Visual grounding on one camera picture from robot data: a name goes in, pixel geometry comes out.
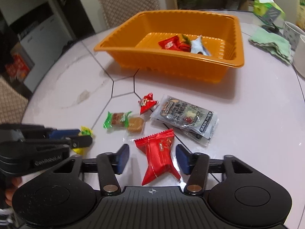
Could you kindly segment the left hand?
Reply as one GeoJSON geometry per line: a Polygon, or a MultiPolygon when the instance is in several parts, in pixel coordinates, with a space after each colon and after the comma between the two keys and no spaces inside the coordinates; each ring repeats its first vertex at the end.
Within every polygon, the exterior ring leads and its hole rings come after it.
{"type": "Polygon", "coordinates": [[[10,184],[5,191],[5,202],[8,206],[12,206],[12,197],[21,184],[22,177],[13,177],[10,180],[10,184]]]}

